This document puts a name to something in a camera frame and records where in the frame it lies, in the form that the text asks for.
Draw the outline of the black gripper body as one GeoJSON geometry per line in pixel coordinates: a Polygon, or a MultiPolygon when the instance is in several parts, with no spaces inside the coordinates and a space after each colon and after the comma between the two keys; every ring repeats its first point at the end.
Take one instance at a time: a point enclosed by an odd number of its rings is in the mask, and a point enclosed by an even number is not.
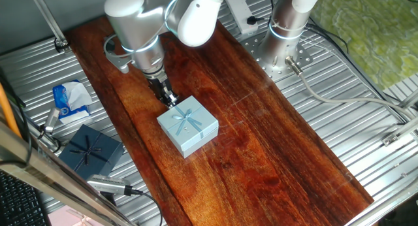
{"type": "Polygon", "coordinates": [[[169,97],[169,94],[172,91],[172,86],[167,75],[162,74],[156,78],[149,79],[148,82],[157,98],[169,97]]]}

